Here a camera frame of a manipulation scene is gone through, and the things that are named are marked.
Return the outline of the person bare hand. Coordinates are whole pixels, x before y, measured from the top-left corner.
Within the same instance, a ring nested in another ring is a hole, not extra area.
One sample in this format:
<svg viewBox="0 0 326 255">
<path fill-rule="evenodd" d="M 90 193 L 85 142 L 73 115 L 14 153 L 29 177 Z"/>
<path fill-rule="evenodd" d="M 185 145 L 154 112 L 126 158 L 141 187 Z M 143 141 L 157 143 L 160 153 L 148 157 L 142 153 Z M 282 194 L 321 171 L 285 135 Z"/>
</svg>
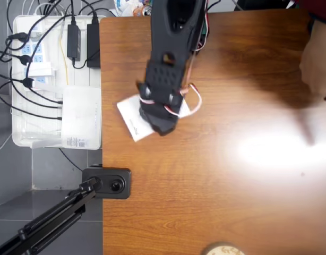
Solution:
<svg viewBox="0 0 326 255">
<path fill-rule="evenodd" d="M 316 97 L 326 98 L 326 24 L 315 21 L 300 62 L 302 81 Z"/>
</svg>

